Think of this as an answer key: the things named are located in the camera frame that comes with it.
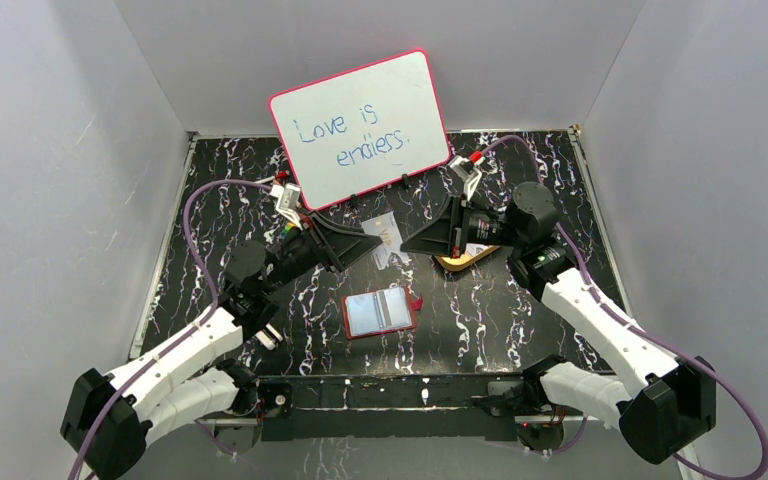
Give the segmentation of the silver VIP card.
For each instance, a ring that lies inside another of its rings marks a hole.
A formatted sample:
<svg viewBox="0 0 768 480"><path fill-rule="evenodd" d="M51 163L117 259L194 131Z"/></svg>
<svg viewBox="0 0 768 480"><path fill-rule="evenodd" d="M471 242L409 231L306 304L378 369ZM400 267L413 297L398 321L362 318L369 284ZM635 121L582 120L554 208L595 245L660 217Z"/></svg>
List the silver VIP card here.
<svg viewBox="0 0 768 480"><path fill-rule="evenodd" d="M402 236L392 211L363 221L361 227L366 234L381 240L381 245L372 251L372 260L378 270L410 262L409 255L401 250Z"/></svg>

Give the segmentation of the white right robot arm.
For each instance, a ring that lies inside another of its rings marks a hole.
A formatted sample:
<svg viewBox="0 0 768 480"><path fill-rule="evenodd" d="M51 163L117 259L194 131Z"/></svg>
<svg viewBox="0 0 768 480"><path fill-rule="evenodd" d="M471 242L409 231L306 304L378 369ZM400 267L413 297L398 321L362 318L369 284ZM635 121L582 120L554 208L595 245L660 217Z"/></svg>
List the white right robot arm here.
<svg viewBox="0 0 768 480"><path fill-rule="evenodd" d="M469 243L510 248L516 283L570 324L614 372L587 372L550 356L524 371L525 405L537 414L561 405L594 416L619 430L640 458L660 464L715 427L715 382L706 363L666 353L637 335L615 303L601 299L555 237L558 220L552 193L536 182L519 184L502 211L451 195L401 248L451 258Z"/></svg>

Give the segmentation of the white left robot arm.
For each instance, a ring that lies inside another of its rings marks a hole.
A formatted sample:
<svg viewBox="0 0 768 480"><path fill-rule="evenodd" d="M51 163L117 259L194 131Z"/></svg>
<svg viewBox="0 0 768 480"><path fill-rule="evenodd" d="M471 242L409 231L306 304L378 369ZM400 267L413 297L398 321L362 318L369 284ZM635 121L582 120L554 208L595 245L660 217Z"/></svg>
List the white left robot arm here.
<svg viewBox="0 0 768 480"><path fill-rule="evenodd" d="M317 266L342 272L381 243L318 214L302 218L274 248L240 243L216 305L127 364L106 374L90 369L75 381L60 432L79 469L118 479L182 425L214 412L255 412L263 403L257 377L224 354L250 339L275 349L284 340L271 324L278 290Z"/></svg>

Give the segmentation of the red card holder wallet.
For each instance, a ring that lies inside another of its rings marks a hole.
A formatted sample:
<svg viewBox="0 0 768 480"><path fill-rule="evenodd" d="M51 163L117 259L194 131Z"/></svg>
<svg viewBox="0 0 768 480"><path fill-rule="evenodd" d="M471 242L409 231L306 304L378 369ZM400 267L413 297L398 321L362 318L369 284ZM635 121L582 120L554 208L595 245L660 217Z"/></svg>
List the red card holder wallet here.
<svg viewBox="0 0 768 480"><path fill-rule="evenodd" d="M342 299L346 337L355 340L415 329L423 305L424 298L413 296L407 287L346 296Z"/></svg>

